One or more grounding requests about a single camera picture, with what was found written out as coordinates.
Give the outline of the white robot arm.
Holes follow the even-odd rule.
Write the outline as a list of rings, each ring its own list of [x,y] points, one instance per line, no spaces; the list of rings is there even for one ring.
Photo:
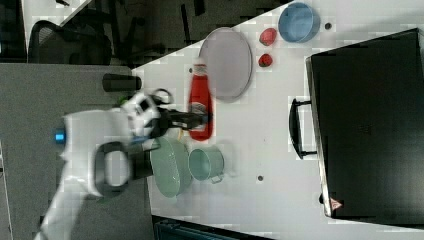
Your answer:
[[[59,186],[34,240],[70,240],[84,201],[114,198],[132,180],[152,174],[142,144],[170,128],[191,130],[210,120],[205,113],[155,107],[90,110],[64,120],[64,167]]]

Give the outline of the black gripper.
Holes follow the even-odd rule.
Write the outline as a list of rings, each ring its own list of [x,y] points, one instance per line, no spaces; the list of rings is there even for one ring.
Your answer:
[[[147,126],[151,128],[148,134],[150,139],[163,136],[170,128],[181,128],[183,130],[203,130],[205,122],[177,122],[177,121],[210,121],[211,114],[199,114],[193,112],[179,112],[159,108],[159,116],[152,119]]]

